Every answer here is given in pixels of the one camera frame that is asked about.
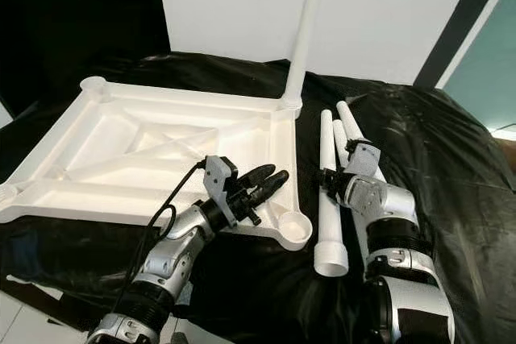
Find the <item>white pipe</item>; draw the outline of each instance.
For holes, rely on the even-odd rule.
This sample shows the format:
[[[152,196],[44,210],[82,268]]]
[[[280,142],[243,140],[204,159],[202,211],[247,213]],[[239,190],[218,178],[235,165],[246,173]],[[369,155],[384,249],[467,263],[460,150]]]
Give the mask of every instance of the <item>white pipe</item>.
[[[344,101],[338,102],[337,110],[339,111],[339,116],[342,120],[347,138],[351,140],[363,139],[364,135],[362,135],[362,131],[358,127],[352,112],[349,110],[349,106],[347,106],[347,103]],[[380,167],[378,167],[377,171],[374,172],[374,177],[378,180],[385,181],[384,174],[381,173]]]
[[[285,92],[280,100],[280,106],[284,109],[294,109],[298,112],[303,105],[301,91],[305,80],[306,59],[310,46],[310,37],[314,30],[315,17],[321,0],[305,0],[301,19],[298,27],[292,63],[290,64],[289,76]]]
[[[320,168],[335,170],[335,145],[331,112],[321,112]],[[314,268],[321,276],[344,276],[349,269],[347,250],[342,243],[339,205],[319,188],[319,233],[314,250]]]
[[[333,120],[333,137],[335,138],[335,146],[337,147],[337,155],[339,155],[340,166],[347,167],[349,160],[349,152],[346,151],[347,136],[342,125],[342,121]]]

